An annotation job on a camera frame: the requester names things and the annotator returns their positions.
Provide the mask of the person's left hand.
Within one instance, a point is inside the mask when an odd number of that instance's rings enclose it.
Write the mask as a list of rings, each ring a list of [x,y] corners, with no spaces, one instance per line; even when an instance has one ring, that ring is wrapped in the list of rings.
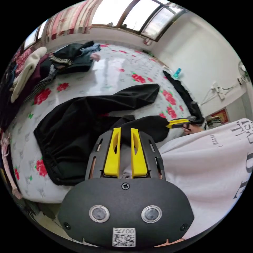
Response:
[[[160,244],[160,245],[157,245],[157,246],[155,246],[155,247],[168,246],[168,245],[175,244],[175,243],[179,243],[179,242],[182,242],[182,241],[184,241],[184,239],[179,239],[179,240],[177,240],[177,241],[174,241],[174,242],[172,242],[172,243],[169,243],[169,241],[168,241],[168,239],[167,239],[165,243]]]

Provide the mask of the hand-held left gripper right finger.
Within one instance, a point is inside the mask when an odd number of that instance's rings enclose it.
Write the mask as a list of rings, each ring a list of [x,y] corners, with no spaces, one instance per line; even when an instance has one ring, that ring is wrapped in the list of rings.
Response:
[[[132,177],[146,177],[148,170],[143,153],[139,130],[130,129]]]

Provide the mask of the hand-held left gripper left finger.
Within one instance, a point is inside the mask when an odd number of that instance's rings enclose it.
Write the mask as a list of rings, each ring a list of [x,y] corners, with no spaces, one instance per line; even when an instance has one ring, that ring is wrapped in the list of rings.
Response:
[[[105,176],[119,176],[121,127],[114,128],[104,166]]]

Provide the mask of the person's right hand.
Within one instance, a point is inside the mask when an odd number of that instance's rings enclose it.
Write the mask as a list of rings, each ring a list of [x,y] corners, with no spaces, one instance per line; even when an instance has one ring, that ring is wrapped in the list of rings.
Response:
[[[198,125],[198,124],[184,124],[182,126],[182,129],[183,129],[182,136],[186,136],[186,135],[195,134],[195,133],[205,131],[204,127],[202,125]]]

